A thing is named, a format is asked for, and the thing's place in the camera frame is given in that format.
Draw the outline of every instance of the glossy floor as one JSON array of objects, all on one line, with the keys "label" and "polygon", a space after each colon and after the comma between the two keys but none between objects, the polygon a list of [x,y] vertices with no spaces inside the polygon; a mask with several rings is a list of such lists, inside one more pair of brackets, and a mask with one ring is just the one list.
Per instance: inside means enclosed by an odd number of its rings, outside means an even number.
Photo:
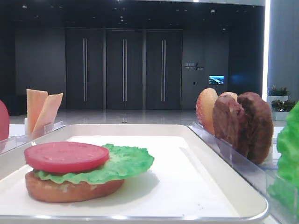
[{"label": "glossy floor", "polygon": [[[24,124],[26,116],[11,116],[11,124]],[[56,122],[65,124],[181,124],[196,121],[195,110],[60,110]],[[284,126],[284,121],[274,121],[274,126]]]}]

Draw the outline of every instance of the light strip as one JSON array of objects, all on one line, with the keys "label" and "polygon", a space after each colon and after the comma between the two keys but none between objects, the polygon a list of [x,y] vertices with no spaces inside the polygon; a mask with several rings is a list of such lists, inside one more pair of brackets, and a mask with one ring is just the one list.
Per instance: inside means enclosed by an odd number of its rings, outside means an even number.
[{"label": "light strip", "polygon": [[264,101],[267,101],[267,91],[268,91],[270,7],[271,7],[271,0],[265,0],[265,25],[264,25],[264,44],[263,44],[263,90],[262,90],[262,98]]}]

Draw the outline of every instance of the green plant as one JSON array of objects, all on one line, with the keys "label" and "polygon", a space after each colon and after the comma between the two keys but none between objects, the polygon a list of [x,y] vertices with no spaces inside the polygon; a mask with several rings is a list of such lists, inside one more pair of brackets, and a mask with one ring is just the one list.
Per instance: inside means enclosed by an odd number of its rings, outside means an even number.
[{"label": "green plant", "polygon": [[272,108],[274,111],[281,111],[281,112],[287,112],[291,111],[293,107],[296,105],[295,101],[280,101],[280,100],[273,100],[272,101]]},{"label": "green plant", "polygon": [[290,91],[287,90],[287,87],[276,88],[272,86],[268,89],[268,96],[289,96]]}]

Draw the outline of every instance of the ceiling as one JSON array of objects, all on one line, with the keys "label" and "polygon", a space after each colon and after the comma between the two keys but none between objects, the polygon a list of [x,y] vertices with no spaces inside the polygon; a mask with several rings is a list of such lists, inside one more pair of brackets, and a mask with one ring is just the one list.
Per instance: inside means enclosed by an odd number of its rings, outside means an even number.
[{"label": "ceiling", "polygon": [[264,7],[136,0],[0,0],[16,25],[93,28],[198,29],[240,26]]}]

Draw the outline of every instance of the dark door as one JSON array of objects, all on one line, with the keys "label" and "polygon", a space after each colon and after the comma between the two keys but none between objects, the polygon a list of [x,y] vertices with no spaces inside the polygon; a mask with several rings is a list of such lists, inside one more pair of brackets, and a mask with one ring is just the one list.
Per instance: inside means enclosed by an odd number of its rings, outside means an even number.
[{"label": "dark door", "polygon": [[142,109],[142,31],[107,31],[107,109]]},{"label": "dark door", "polygon": [[103,32],[68,29],[67,108],[103,109]]},{"label": "dark door", "polygon": [[180,109],[182,33],[148,31],[146,109]]}]

